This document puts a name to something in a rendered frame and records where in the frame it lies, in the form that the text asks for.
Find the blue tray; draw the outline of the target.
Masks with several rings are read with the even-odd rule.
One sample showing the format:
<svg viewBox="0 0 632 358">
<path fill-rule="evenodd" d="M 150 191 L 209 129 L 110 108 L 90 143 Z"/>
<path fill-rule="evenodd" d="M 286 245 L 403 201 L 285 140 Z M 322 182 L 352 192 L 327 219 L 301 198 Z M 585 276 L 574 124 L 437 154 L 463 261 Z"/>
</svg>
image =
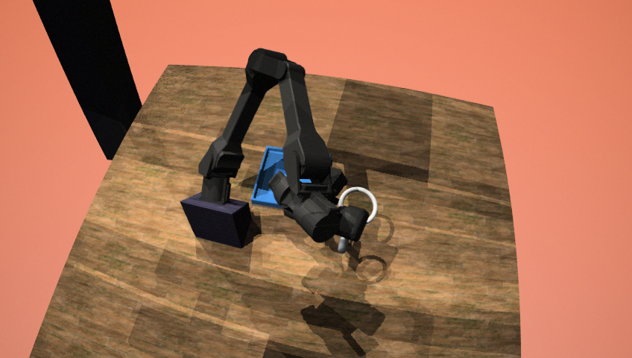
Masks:
<svg viewBox="0 0 632 358">
<path fill-rule="evenodd" d="M 252 204 L 283 209 L 275 202 L 272 190 L 268 187 L 268 182 L 278 171 L 286 176 L 282 148 L 267 146 L 253 189 Z"/>
</svg>

